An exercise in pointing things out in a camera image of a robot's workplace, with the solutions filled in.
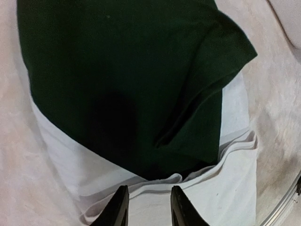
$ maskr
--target folded cloth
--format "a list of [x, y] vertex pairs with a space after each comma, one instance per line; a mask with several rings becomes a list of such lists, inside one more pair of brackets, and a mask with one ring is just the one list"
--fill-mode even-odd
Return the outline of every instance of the folded cloth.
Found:
[[18, 0], [31, 94], [60, 130], [148, 180], [216, 164], [222, 88], [256, 56], [213, 0]]
[[[179, 185], [202, 218], [211, 226], [253, 226], [256, 212], [257, 141], [254, 132], [237, 138], [222, 159], [204, 173], [200, 170], [182, 183], [141, 182], [129, 187], [129, 225], [171, 226], [170, 192]], [[92, 223], [113, 194], [92, 205], [82, 216]]]
[[[222, 151], [225, 150], [223, 146], [249, 130], [248, 101], [241, 72], [223, 89], [222, 106], [219, 159], [221, 159]], [[180, 174], [173, 174], [168, 179], [149, 182], [70, 138], [50, 122], [33, 101], [32, 109], [42, 138], [47, 145], [49, 157], [82, 212], [93, 203], [112, 194], [120, 185], [134, 186], [142, 182], [169, 184], [182, 181]]]

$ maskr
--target black plastic fin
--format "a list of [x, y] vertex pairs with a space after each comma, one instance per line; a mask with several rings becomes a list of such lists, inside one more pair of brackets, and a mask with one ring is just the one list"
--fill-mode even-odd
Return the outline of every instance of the black plastic fin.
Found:
[[120, 186], [100, 216], [90, 226], [127, 226], [129, 193]]
[[171, 214], [173, 226], [209, 226], [179, 186], [171, 191]]

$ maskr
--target laundry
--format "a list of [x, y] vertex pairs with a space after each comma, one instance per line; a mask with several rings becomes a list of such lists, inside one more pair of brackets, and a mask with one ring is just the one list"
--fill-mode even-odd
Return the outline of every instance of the laundry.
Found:
[[[129, 225], [171, 226], [170, 192], [179, 185], [210, 226], [253, 226], [256, 216], [257, 137], [248, 131], [225, 148], [215, 167], [200, 170], [182, 183], [139, 183], [129, 187]], [[96, 202], [81, 216], [89, 225], [113, 194]]]
[[[248, 101], [242, 73], [239, 73], [222, 93], [222, 126], [218, 162], [224, 156], [229, 142], [233, 142], [249, 131]], [[183, 181], [183, 176], [179, 173], [161, 180], [147, 181], [113, 164], [63, 133], [40, 112], [33, 101], [31, 102], [48, 155], [81, 212], [84, 213], [89, 206], [114, 193], [120, 185], [128, 185], [131, 192], [141, 183], [157, 185], [178, 184]], [[184, 178], [184, 181], [194, 179], [212, 167], [214, 166], [191, 172]]]
[[256, 56], [213, 1], [18, 1], [32, 98], [145, 179], [217, 163], [222, 88]]

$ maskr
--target dark green shirt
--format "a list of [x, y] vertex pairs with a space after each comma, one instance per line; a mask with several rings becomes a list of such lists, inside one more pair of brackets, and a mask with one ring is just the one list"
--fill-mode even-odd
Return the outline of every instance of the dark green shirt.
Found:
[[256, 56], [212, 0], [19, 0], [32, 98], [146, 179], [216, 163], [222, 88]]

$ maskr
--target white garment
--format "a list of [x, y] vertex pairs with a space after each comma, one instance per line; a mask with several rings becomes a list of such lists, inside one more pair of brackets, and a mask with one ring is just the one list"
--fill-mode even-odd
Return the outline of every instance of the white garment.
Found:
[[[179, 174], [174, 174], [164, 180], [147, 181], [107, 161], [71, 139], [52, 124], [33, 102], [32, 108], [43, 139], [47, 145], [49, 157], [67, 190], [78, 202], [78, 207], [82, 212], [85, 212], [89, 206], [94, 205], [98, 201], [102, 201], [102, 205], [106, 203], [104, 200], [108, 200], [110, 195], [112, 195], [120, 185], [128, 185], [130, 186], [130, 190], [134, 191], [145, 184], [153, 184], [156, 188], [158, 184], [172, 185], [182, 182], [182, 177]], [[223, 90], [220, 144], [227, 144], [241, 136], [241, 134], [248, 131], [248, 126], [249, 115], [246, 89], [243, 76], [239, 73]], [[256, 160], [250, 158], [249, 162], [253, 164]], [[198, 177], [201, 173], [211, 168], [212, 167], [192, 173], [187, 179]], [[253, 202], [256, 203], [256, 196], [253, 198]], [[98, 205], [98, 211], [96, 211], [94, 215], [99, 214], [102, 205]]]
[[[192, 173], [182, 183], [141, 182], [130, 186], [129, 225], [171, 226], [170, 193], [174, 185], [179, 185], [209, 225], [253, 226], [256, 159], [256, 135], [247, 132], [233, 141], [223, 152], [220, 162], [205, 173], [203, 170]], [[81, 216], [82, 222], [92, 223], [112, 196], [92, 205]]]

